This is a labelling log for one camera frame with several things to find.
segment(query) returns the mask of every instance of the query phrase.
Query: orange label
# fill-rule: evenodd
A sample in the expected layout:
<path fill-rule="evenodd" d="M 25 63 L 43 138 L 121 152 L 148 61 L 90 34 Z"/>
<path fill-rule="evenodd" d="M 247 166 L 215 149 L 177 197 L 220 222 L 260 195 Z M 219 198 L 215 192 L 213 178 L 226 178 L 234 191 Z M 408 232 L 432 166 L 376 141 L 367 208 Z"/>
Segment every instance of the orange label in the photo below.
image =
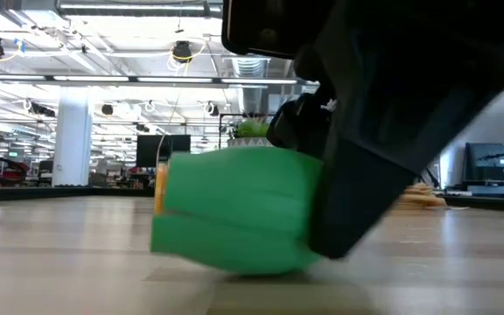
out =
<path fill-rule="evenodd" d="M 163 211 L 164 196 L 166 194 L 166 184 L 168 182 L 168 165 L 160 164 L 157 168 L 157 179 L 155 184 L 155 214 Z"/>

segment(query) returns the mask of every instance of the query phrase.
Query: table surface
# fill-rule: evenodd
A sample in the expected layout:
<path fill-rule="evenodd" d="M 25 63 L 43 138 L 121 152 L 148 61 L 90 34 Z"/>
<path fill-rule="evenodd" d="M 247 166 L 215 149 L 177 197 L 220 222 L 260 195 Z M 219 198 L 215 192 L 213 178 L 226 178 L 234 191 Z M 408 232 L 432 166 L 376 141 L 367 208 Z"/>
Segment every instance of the table surface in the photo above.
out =
<path fill-rule="evenodd" d="M 0 202 L 0 314 L 504 314 L 504 213 L 393 211 L 343 262 L 241 278 L 148 252 L 152 198 Z"/>

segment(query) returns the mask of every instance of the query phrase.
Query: pipe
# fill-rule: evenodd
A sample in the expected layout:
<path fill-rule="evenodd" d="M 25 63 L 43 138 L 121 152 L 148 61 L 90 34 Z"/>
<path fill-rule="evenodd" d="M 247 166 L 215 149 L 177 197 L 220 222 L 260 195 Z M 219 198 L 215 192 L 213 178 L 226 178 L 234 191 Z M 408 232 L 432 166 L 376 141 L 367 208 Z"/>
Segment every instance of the pipe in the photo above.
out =
<path fill-rule="evenodd" d="M 222 18 L 221 4 L 207 1 L 161 3 L 111 3 L 60 1 L 58 12 L 63 16 L 122 16 L 162 18 Z"/>
<path fill-rule="evenodd" d="M 267 60 L 232 59 L 232 61 L 234 75 L 239 78 L 264 78 L 266 76 Z M 241 113 L 268 114 L 268 109 L 263 107 L 265 91 L 257 88 L 241 88 L 238 94 Z"/>

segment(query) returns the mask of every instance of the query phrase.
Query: computer monitor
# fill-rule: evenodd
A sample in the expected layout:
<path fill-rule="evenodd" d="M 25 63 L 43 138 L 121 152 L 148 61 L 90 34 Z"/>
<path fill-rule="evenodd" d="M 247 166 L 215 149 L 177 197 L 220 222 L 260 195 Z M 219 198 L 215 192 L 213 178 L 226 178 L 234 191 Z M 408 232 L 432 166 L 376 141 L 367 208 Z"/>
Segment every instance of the computer monitor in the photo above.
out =
<path fill-rule="evenodd" d="M 156 167 L 158 145 L 162 135 L 137 136 L 136 166 Z M 191 137 L 189 135 L 168 135 L 164 137 L 158 155 L 158 161 L 167 161 L 173 152 L 189 152 Z"/>
<path fill-rule="evenodd" d="M 504 143 L 467 143 L 464 180 L 504 180 Z"/>

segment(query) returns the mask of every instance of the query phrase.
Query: green plastic container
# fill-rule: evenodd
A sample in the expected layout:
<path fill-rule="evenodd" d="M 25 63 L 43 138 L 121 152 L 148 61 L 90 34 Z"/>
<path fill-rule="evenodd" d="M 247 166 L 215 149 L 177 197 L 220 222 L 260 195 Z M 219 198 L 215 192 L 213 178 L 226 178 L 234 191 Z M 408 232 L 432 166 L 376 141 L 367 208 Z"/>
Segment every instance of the green plastic container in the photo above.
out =
<path fill-rule="evenodd" d="M 319 259 L 305 239 L 321 166 L 273 147 L 175 154 L 150 250 L 243 275 L 303 270 Z"/>

